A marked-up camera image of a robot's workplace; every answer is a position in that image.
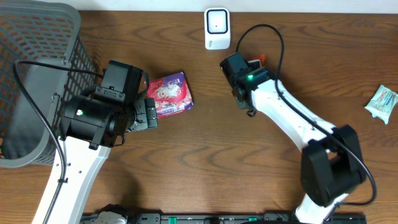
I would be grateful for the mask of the orange brown snack bar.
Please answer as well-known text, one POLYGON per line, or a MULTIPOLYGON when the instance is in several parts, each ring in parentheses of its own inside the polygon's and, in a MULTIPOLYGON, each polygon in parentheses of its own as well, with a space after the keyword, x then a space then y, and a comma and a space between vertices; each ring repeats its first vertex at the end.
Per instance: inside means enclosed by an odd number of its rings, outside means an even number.
POLYGON ((258 55, 256 57, 253 57, 252 59, 249 60, 249 63, 253 62, 253 61, 260 61, 261 66, 263 67, 266 64, 266 55, 265 54, 261 54, 258 55))

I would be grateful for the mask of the red purple snack packet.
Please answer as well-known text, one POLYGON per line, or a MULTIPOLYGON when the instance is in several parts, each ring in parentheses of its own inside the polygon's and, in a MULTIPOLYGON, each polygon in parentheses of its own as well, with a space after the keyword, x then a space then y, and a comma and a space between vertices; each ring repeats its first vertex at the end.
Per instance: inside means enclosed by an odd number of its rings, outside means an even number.
POLYGON ((158 118, 187 111, 193 106, 192 94, 183 72, 151 80, 147 96, 154 99, 158 118))

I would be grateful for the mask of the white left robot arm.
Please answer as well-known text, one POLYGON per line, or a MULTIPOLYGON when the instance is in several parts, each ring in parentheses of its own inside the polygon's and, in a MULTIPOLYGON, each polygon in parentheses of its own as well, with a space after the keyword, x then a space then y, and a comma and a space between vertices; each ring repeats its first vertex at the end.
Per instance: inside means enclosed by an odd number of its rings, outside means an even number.
POLYGON ((34 223, 79 223, 93 183, 117 137, 157 127, 152 98, 131 104, 72 98, 64 109, 52 171, 34 223))

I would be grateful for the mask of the light teal wipes packet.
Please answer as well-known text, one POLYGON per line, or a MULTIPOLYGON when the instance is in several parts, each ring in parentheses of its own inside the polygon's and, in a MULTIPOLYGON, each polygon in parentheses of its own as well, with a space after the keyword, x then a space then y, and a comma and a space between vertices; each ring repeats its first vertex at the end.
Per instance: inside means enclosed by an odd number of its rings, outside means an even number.
POLYGON ((364 107, 368 110, 373 118, 383 120, 384 124, 388 124, 392 110, 397 103, 397 93, 380 85, 369 103, 364 107))

